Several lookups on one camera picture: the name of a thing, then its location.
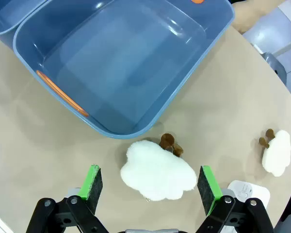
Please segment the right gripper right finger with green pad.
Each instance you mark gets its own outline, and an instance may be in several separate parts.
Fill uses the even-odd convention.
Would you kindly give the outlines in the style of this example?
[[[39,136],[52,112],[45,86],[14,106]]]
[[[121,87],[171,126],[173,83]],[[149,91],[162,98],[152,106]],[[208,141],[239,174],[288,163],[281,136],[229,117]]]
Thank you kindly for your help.
[[[238,233],[274,232],[262,201],[250,198],[241,202],[223,195],[209,166],[200,167],[197,188],[206,214],[198,233],[219,233],[224,226],[231,226]]]

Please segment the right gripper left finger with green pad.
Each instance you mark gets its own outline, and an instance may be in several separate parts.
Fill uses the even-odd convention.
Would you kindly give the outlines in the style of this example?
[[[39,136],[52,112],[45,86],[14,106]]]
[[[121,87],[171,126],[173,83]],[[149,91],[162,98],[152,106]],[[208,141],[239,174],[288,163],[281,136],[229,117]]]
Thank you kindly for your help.
[[[95,216],[102,188],[101,169],[91,165],[76,195],[60,202],[51,198],[37,202],[26,232],[63,233],[68,227],[77,227],[81,233],[106,233],[107,229]]]

